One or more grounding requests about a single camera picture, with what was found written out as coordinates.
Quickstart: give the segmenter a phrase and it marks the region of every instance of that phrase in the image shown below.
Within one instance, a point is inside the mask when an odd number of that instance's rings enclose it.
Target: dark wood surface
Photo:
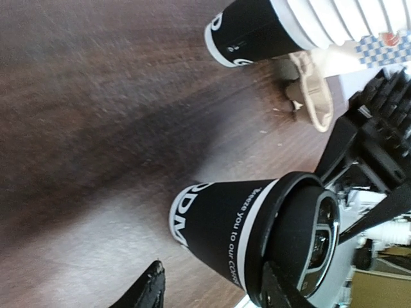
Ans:
[[[173,197],[310,171],[328,135],[294,123],[273,62],[208,55],[228,3],[0,3],[0,307],[107,307],[154,259],[166,307],[240,299],[171,238]]]

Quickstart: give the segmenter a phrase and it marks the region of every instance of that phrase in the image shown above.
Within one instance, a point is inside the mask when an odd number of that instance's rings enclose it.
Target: white stripe on cup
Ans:
[[[205,27],[204,38],[205,38],[205,44],[207,45],[208,51],[211,53],[214,59],[216,59],[218,62],[220,62],[222,65],[226,67],[236,67],[237,66],[236,64],[224,58],[223,55],[218,51],[216,44],[214,43],[214,40],[213,40],[213,35],[211,34],[211,24]]]
[[[249,244],[249,237],[251,234],[252,226],[254,225],[254,221],[256,220],[257,214],[261,205],[263,204],[265,198],[267,197],[268,193],[274,187],[274,185],[278,182],[275,180],[268,184],[263,191],[259,194],[255,202],[253,203],[250,212],[247,215],[247,218],[244,221],[243,229],[241,230],[240,240],[238,241],[238,249],[237,249],[237,269],[238,269],[238,277],[240,278],[241,286],[244,290],[247,291],[245,286],[245,253],[247,251],[247,246]]]
[[[183,197],[186,195],[186,193],[188,193],[193,187],[195,187],[196,185],[192,185],[190,187],[187,187],[186,189],[184,189],[182,192],[179,193],[179,195],[177,197],[175,197],[173,204],[171,205],[171,209],[170,209],[170,216],[168,216],[168,223],[170,225],[170,231],[171,234],[173,235],[174,239],[178,242],[180,242],[180,239],[177,237],[175,230],[174,230],[174,218],[175,215],[177,213],[177,209],[179,207],[179,203],[181,201],[181,199],[183,199]]]

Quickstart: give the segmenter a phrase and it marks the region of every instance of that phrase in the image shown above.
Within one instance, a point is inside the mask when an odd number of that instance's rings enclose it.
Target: checkered paper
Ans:
[[[400,36],[395,47],[386,46],[381,38],[364,37],[355,46],[355,51],[360,63],[369,69],[411,61],[411,32]]]

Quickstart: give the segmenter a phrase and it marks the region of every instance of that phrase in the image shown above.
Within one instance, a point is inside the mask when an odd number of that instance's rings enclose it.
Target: white plastic part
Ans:
[[[365,236],[373,241],[381,241],[388,246],[411,244],[411,223],[389,221],[365,231]]]
[[[411,0],[271,0],[281,24],[303,49],[411,30]]]

